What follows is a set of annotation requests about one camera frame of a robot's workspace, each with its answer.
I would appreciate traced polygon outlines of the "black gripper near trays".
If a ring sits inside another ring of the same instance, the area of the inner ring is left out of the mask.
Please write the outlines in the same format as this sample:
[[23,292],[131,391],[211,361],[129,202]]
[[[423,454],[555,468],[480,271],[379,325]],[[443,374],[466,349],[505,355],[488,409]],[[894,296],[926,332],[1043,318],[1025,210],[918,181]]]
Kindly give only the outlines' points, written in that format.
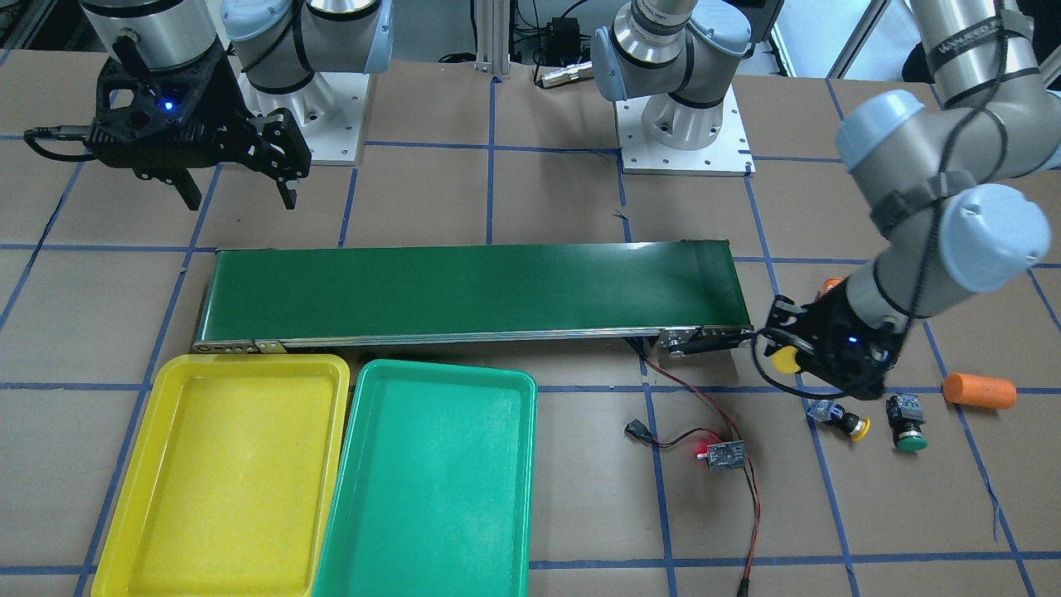
[[218,39],[182,66],[147,68],[147,50],[129,36],[111,46],[95,81],[95,117],[86,148],[107,166],[169,171],[190,211],[201,187],[187,169],[241,163],[276,181],[282,204],[295,209],[311,153],[284,107],[255,117],[244,102]]

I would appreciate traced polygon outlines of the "silver robot arm near conveyor start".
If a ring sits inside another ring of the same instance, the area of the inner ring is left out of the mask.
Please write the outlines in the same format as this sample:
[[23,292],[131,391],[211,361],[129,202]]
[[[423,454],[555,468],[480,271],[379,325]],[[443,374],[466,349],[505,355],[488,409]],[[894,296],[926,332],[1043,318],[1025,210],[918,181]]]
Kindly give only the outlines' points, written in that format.
[[[868,99],[835,137],[879,233],[870,264],[814,302],[775,298],[755,356],[875,400],[918,320],[1007,284],[1049,249],[1049,221],[1005,185],[1059,163],[1059,95],[1039,74],[1032,23],[1015,1],[914,1],[926,64],[944,99],[928,112],[905,90]],[[601,95],[647,98],[636,137],[701,156],[723,131],[724,99],[751,27],[724,1],[630,1],[592,37]]]

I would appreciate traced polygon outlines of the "silver robot arm near trays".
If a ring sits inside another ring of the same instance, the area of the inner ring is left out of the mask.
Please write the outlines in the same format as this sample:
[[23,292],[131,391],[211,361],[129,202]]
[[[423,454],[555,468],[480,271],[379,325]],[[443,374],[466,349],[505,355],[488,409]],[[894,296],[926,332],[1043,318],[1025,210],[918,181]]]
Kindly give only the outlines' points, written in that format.
[[381,73],[393,53],[390,1],[224,1],[239,82],[204,1],[83,1],[109,58],[82,140],[91,158],[174,187],[201,208],[192,169],[238,163],[293,209],[308,176],[307,131],[334,124],[326,73]]

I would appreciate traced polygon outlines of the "black gripper near buttons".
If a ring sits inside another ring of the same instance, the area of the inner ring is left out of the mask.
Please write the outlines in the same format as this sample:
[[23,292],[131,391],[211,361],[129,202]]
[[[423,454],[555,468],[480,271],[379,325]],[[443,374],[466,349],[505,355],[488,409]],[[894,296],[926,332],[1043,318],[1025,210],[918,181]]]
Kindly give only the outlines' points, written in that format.
[[801,371],[820,377],[845,396],[879,400],[885,393],[887,371],[905,343],[903,324],[872,328],[860,321],[839,284],[818,301],[796,305],[788,296],[777,295],[767,314],[765,355],[795,345]]

